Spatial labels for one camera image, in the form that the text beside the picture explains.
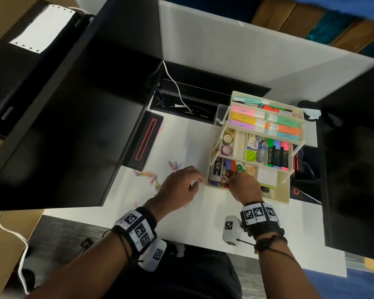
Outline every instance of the pink highlighter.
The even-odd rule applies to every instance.
[[[231,111],[232,112],[237,112],[237,113],[240,113],[240,114],[244,114],[244,115],[250,116],[252,118],[264,119],[264,116],[265,116],[263,111],[258,111],[258,110],[254,110],[254,109],[239,107],[239,106],[235,106],[235,105],[231,106]]]
[[[280,142],[281,148],[281,170],[288,171],[288,143],[285,141]]]

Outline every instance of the storage organizer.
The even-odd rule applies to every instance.
[[[295,117],[287,117],[283,114],[275,113],[270,110],[261,109],[258,107],[254,107],[251,105],[241,104],[238,102],[234,102],[234,97],[244,97],[244,98],[252,98],[252,99],[259,99],[262,103],[268,104],[269,106],[282,108],[291,110]],[[230,123],[231,120],[231,107],[238,106],[243,107],[250,110],[264,112],[264,114],[273,114],[279,117],[288,118],[289,120],[294,121],[299,127],[299,135],[298,140],[291,140],[279,136],[274,136],[270,134],[266,134],[263,132],[263,128],[259,128],[258,130],[251,130],[245,127],[233,125]],[[222,155],[221,149],[225,143],[223,143],[223,136],[225,134],[232,134],[232,142],[229,146],[232,147],[232,153],[230,155]],[[270,138],[273,140],[279,140],[286,142],[288,145],[288,168],[287,169],[277,169],[274,167],[267,166],[267,151],[264,154],[264,161],[262,163],[254,160],[254,161],[247,161],[246,160],[246,151],[247,151],[247,143],[249,134],[254,134],[260,136],[261,139]],[[218,110],[215,115],[213,127],[212,127],[212,134],[210,139],[210,145],[212,147],[209,162],[207,166],[207,179],[208,179],[208,186],[212,186],[219,189],[228,190],[227,188],[223,187],[221,181],[217,181],[217,185],[213,185],[214,182],[210,182],[210,177],[212,172],[211,166],[214,165],[216,162],[217,157],[221,157],[223,159],[229,159],[236,161],[236,163],[240,163],[244,166],[244,169],[247,170],[249,167],[253,167],[256,171],[255,178],[258,178],[258,174],[263,176],[264,173],[273,176],[275,179],[275,175],[277,175],[277,185],[275,189],[270,189],[270,195],[264,195],[272,197],[274,201],[282,202],[282,203],[289,203],[289,176],[293,174],[294,167],[293,167],[293,156],[303,147],[305,144],[305,125],[304,125],[304,112],[301,108],[294,107],[291,105],[286,105],[283,103],[279,103],[276,101],[268,100],[265,98],[259,98],[257,96],[252,96],[249,94],[244,94],[241,92],[233,91],[231,98],[230,98],[230,105],[219,105]]]

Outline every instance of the gray carpet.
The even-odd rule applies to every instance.
[[[100,241],[106,228],[50,216],[42,216],[32,237],[31,255],[24,268],[35,272],[36,286],[41,285],[55,270],[73,260],[85,238]],[[262,277],[257,259],[229,254],[240,279],[243,298],[265,299]]]

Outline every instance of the white cable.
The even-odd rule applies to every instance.
[[[183,99],[181,98],[181,94],[180,94],[179,86],[176,84],[175,80],[173,80],[172,77],[169,75],[169,72],[167,71],[167,68],[166,68],[165,61],[162,60],[162,62],[164,63],[165,71],[166,71],[167,76],[170,77],[170,79],[173,81],[173,83],[174,83],[174,84],[176,85],[176,87],[177,87],[177,91],[179,92],[179,96],[180,96],[180,100],[181,100],[181,102],[183,103],[184,106],[187,107],[188,111],[189,111],[191,114],[193,114],[193,113],[191,112],[191,109],[188,108],[188,106],[185,104],[185,102],[184,102]]]
[[[14,231],[11,231],[11,230],[8,230],[6,229],[4,226],[1,225],[0,223],[0,228],[2,230],[5,230],[6,232],[9,232],[15,236],[17,236],[20,240],[22,240],[23,243],[25,243],[25,250],[23,251],[22,253],[22,256],[21,256],[21,259],[20,259],[20,265],[18,266],[18,277],[20,278],[20,281],[22,283],[22,286],[23,286],[23,290],[25,292],[26,295],[29,295],[29,292],[28,292],[28,287],[26,286],[26,281],[25,281],[25,278],[23,277],[22,275],[22,267],[23,267],[23,261],[25,260],[25,256],[26,256],[26,252],[28,251],[28,241],[25,239],[25,237],[23,237],[21,234],[17,233],[17,232],[14,232]]]
[[[80,10],[81,12],[84,12],[85,14],[87,15],[90,15],[90,13],[88,13],[87,11],[85,11],[84,9],[81,9],[79,7],[68,7],[69,9],[74,9],[74,10]]]

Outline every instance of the white desk surface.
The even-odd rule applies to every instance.
[[[189,165],[205,171],[209,157],[211,125],[171,114],[159,113],[166,121],[157,136],[144,171],[156,173],[159,182],[172,173],[168,161],[179,168]],[[151,178],[135,176],[133,170],[121,167],[102,207],[47,209],[44,214],[72,221],[111,228],[124,213],[142,206],[156,194]],[[290,200],[288,205],[268,200],[280,218],[288,244],[304,269],[346,277],[344,252],[324,245],[321,206]],[[234,247],[222,240],[224,219],[239,217],[241,204],[229,191],[201,184],[188,206],[167,215],[158,224],[158,237],[217,251],[258,258],[253,247],[241,243]],[[254,242],[244,233],[243,240]]]

